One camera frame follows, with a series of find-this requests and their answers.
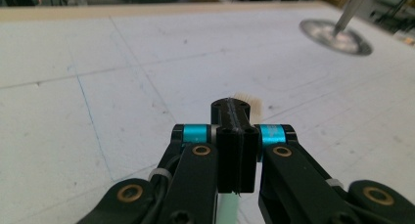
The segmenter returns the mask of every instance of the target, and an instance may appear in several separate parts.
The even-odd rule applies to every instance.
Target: white table
[[[357,19],[369,57],[299,29],[340,14],[314,3],[0,11],[0,223],[76,222],[116,181],[147,178],[175,123],[209,123],[210,103],[236,92],[263,101],[265,123],[292,124],[346,186],[371,179],[415,202],[415,51]],[[238,213],[263,222],[257,193]]]

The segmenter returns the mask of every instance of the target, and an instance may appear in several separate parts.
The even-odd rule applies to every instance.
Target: metal stand
[[[302,31],[314,41],[343,53],[368,56],[372,48],[358,33],[346,29],[363,0],[350,0],[337,23],[322,20],[306,20],[300,23]]]

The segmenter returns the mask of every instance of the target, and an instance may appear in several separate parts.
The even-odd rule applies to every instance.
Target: round metal base
[[[307,20],[300,27],[308,37],[336,51],[361,56],[372,53],[369,43],[353,30],[345,29],[335,35],[333,22]]]

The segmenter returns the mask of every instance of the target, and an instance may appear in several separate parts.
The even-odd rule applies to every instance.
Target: blue line
[[[85,101],[86,109],[88,109],[89,118],[91,119],[92,127],[94,128],[95,137],[97,138],[97,142],[98,142],[98,146],[100,148],[101,156],[104,159],[105,166],[107,167],[108,173],[110,174],[110,178],[114,182],[115,179],[114,179],[114,177],[111,173],[110,167],[108,166],[107,158],[104,155],[104,151],[103,151],[103,148],[102,148],[102,145],[101,145],[101,140],[100,140],[100,137],[98,136],[98,131],[97,131],[97,128],[95,126],[94,119],[92,118],[91,109],[89,108],[88,100],[86,99],[85,91],[83,90],[83,86],[82,86],[82,83],[80,82],[79,75],[76,75],[76,79],[78,80],[80,90],[82,91],[82,96],[83,96],[83,100]]]

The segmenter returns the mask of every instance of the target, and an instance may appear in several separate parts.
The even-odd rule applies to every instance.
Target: tabletop
[[[237,92],[291,124],[335,178],[415,202],[415,51],[352,19],[374,52],[309,40],[319,3],[0,10],[0,223],[74,223],[117,181],[147,178],[176,123]],[[255,193],[238,222],[261,223]]]

